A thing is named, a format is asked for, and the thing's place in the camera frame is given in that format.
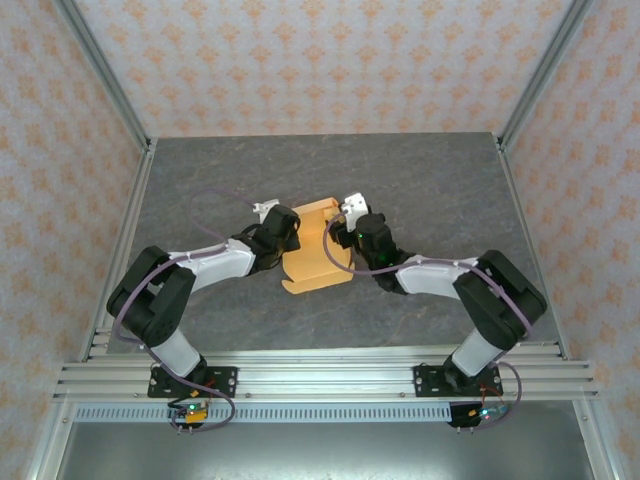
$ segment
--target orange plastic part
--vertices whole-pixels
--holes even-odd
[[[282,256],[282,269],[291,280],[283,280],[282,286],[293,294],[317,290],[345,283],[353,278],[352,273],[340,270],[324,253],[322,235],[326,221],[339,212],[335,198],[325,198],[308,203],[293,210],[300,216],[298,237],[300,249]],[[351,251],[329,239],[329,251],[345,267],[352,267]]]

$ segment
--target patterned wallpaper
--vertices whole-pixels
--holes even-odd
[[[570,0],[79,0],[147,132],[500,133]]]
[[[0,478],[23,479],[138,148],[51,0],[0,2]]]
[[[596,0],[511,153],[570,350],[640,472],[640,9]]]

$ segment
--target gray marble surface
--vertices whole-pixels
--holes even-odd
[[[191,195],[211,186],[289,206],[361,191],[401,248],[442,258],[498,249],[539,285],[488,133],[160,140],[131,260],[148,245],[185,251],[218,243],[187,216]],[[216,195],[201,197],[194,213],[226,237],[256,219],[243,203]],[[283,278],[278,267],[200,290],[181,327],[201,351],[451,344],[473,328],[453,299],[386,293],[366,277],[292,295]],[[556,338],[547,313],[532,340]],[[109,351],[130,347],[112,339]]]

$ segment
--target black mounting plate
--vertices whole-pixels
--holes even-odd
[[[211,388],[219,390],[228,397],[235,397],[238,384],[237,367],[207,367],[204,378],[203,384],[213,380]],[[183,398],[188,397],[191,390],[171,377],[162,367],[151,368],[151,379],[147,391],[149,398]]]
[[[453,386],[446,381],[444,373],[445,368],[442,365],[422,364],[413,367],[413,386],[416,397],[482,397],[480,385],[495,388],[500,392],[500,395],[504,393],[498,367],[483,369],[472,382],[469,382],[469,385],[462,386],[457,390],[454,390]],[[495,397],[497,395],[486,390],[485,396]]]

